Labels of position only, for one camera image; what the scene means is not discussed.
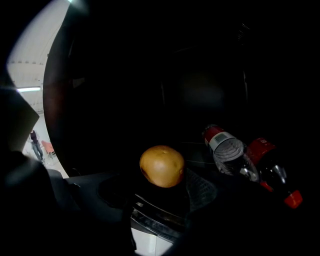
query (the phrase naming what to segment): dark shirt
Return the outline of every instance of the dark shirt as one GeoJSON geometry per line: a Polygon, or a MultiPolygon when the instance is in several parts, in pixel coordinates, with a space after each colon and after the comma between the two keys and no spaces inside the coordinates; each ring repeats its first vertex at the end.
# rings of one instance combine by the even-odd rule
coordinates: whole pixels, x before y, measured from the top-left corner
{"type": "Polygon", "coordinates": [[[30,133],[30,137],[31,137],[31,140],[33,140],[33,143],[38,143],[38,140],[37,140],[37,135],[36,135],[36,132],[33,131],[30,133]]]}

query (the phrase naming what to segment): cola bottle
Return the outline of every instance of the cola bottle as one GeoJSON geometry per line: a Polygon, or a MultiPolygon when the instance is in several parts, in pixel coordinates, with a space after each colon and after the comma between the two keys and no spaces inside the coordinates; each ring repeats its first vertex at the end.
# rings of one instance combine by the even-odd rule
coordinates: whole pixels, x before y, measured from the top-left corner
{"type": "Polygon", "coordinates": [[[303,198],[288,178],[277,147],[260,137],[255,139],[248,148],[249,157],[260,173],[260,184],[276,193],[289,207],[297,208],[303,198]]]}
{"type": "Polygon", "coordinates": [[[241,140],[216,124],[208,125],[202,136],[221,173],[243,174],[253,182],[260,182],[259,172],[247,154],[246,145],[241,140]]]}

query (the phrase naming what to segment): jeans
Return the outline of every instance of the jeans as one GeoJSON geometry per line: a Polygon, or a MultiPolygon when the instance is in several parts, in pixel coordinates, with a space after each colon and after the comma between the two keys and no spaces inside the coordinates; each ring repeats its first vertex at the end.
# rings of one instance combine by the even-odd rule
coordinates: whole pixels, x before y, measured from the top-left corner
{"type": "Polygon", "coordinates": [[[38,143],[32,142],[31,144],[32,144],[32,149],[33,149],[36,157],[39,159],[39,161],[42,161],[42,159],[43,159],[43,158],[42,158],[43,153],[42,153],[42,150],[41,150],[41,148],[40,148],[39,142],[38,142],[38,143]]]}

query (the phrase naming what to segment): ceiling light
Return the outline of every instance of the ceiling light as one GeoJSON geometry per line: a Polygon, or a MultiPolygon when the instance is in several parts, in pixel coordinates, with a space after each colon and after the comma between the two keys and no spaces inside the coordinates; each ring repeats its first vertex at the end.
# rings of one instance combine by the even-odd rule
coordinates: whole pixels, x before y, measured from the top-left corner
{"type": "Polygon", "coordinates": [[[33,92],[33,91],[40,91],[41,87],[25,87],[25,88],[18,88],[16,89],[18,92],[20,93],[24,93],[24,92],[33,92]]]}

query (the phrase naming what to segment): standing person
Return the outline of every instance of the standing person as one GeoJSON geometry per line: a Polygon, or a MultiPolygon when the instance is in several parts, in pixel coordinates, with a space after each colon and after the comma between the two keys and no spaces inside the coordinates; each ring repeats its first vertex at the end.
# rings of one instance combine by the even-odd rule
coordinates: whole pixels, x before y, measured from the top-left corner
{"type": "Polygon", "coordinates": [[[39,159],[39,161],[43,162],[43,160],[44,160],[43,159],[43,152],[40,148],[40,144],[39,144],[38,139],[39,139],[38,133],[35,130],[32,130],[28,141],[31,142],[32,149],[33,149],[36,157],[39,159]]]}

